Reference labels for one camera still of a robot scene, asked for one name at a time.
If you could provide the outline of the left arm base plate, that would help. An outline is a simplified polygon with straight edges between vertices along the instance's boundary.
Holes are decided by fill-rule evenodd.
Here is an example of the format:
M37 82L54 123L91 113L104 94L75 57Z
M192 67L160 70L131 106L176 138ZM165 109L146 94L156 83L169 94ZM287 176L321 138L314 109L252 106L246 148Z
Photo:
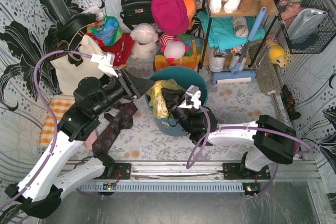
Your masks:
M131 163L115 163L113 172L108 175L108 170L105 169L101 175L102 179L112 180L129 180L131 175Z

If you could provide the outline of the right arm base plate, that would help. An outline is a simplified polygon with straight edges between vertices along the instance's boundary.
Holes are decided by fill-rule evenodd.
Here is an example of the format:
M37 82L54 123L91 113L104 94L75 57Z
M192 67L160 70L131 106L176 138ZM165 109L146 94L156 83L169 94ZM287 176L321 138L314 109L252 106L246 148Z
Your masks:
M228 180L269 180L271 179L268 165L263 167L259 172L241 168L237 162L223 163L223 175Z

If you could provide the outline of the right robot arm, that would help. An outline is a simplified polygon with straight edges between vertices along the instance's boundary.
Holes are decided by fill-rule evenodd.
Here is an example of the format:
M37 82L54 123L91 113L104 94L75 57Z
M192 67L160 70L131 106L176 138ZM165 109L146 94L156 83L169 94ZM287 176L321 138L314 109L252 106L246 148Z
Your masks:
M195 145L246 144L255 147L243 154L240 166L229 171L227 178L253 176L271 163L292 164L294 129L268 115L243 124L219 124L209 108L198 112L200 96L199 88L194 85L187 91L162 89L169 116L176 120Z

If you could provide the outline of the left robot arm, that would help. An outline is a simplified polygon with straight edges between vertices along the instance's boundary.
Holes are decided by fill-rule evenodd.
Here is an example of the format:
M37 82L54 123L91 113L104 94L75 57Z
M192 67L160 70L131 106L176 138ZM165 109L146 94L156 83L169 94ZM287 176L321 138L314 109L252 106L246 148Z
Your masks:
M44 219L50 216L61 201L85 182L105 175L117 177L115 160L108 154L113 139L98 143L93 158L66 175L60 171L71 155L98 127L99 116L108 112L121 99L142 97L153 80L137 78L125 69L103 85L96 77L82 79L74 91L75 103L63 115L53 138L40 160L19 183L10 184L5 193L19 202L28 216Z

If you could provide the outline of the yellow trash bag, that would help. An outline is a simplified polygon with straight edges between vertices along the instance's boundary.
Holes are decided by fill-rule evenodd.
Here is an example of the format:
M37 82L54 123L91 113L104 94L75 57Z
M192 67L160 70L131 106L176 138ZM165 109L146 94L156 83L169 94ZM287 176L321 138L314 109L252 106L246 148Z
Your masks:
M174 79L156 81L154 86L151 87L146 94L150 97L149 106L153 109L153 116L157 119L163 119L169 115L162 96L162 88L175 90L182 89L185 91L185 89L178 85Z

